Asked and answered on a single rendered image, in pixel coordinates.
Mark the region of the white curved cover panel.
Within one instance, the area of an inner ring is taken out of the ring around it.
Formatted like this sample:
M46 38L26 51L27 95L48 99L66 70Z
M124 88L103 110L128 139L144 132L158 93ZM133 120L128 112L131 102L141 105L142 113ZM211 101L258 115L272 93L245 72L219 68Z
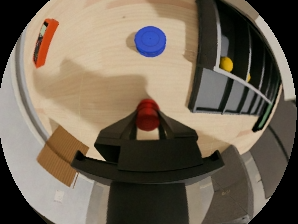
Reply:
M285 101L296 98L292 74L277 38L247 1L195 0L195 3L199 36L187 107L190 112L255 117L259 114L260 117L267 101L273 102L279 77ZM219 59L223 56L232 62L230 72L219 68Z

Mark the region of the green tray with black rim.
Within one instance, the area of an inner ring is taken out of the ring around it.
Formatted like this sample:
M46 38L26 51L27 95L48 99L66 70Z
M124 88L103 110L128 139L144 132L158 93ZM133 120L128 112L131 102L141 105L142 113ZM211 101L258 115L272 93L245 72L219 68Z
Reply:
M278 88L276 88L276 91L277 92L275 93L275 96L274 96L275 99L273 100L272 105L267 101L267 104L266 104L266 106L265 106L265 108L264 108L261 116L258 117L258 119L256 120L255 124L253 125L253 127L251 129L253 133L254 132L258 132L260 130L263 130L263 128L265 127L265 125L266 125L266 123L268 121L268 119L270 118L270 115L271 115L271 113L272 113L272 111L274 109L274 106L276 104L276 101L277 101L277 98L278 98L278 94L279 94L279 90L280 90L280 86L281 86L280 79L278 80L278 82L279 82L279 83L277 83L277 87ZM268 107L271 107L271 109L267 109ZM267 112L267 111L270 111L270 112ZM268 114L268 116L265 115L265 114ZM264 118L266 118L266 120ZM264 124L262 125L261 123L263 123L263 122L264 122ZM259 128L259 127L261 127L261 128Z

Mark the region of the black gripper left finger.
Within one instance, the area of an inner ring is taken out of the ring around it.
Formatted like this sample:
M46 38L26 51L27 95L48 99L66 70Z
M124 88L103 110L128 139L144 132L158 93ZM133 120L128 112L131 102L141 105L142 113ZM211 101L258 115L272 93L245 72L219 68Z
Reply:
M138 110L135 110L129 116L101 129L97 137L137 140L138 127L135 124L137 113Z

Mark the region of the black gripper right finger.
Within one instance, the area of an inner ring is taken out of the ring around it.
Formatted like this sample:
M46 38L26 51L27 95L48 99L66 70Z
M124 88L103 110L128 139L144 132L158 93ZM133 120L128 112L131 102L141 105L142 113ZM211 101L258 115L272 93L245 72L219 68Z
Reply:
M167 116L165 113L163 113L160 110L158 110L158 117L159 117L159 126L158 126L159 139L178 139L178 138L194 137L196 141L198 140L199 137L195 129Z

